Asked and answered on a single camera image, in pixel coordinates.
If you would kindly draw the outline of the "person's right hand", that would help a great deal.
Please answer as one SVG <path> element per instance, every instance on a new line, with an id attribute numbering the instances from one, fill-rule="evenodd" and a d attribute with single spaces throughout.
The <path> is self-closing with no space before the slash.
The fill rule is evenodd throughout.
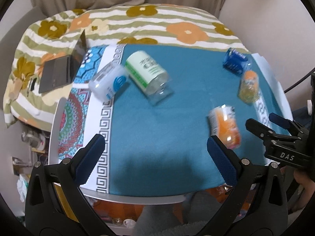
<path id="1" fill-rule="evenodd" d="M 304 208 L 310 201 L 314 194 L 315 184 L 314 181 L 312 181 L 305 172 L 299 170 L 294 171 L 294 179 L 304 188 L 304 191 L 301 194 L 299 200 L 295 203 L 293 207 L 293 210 L 297 211 Z"/>

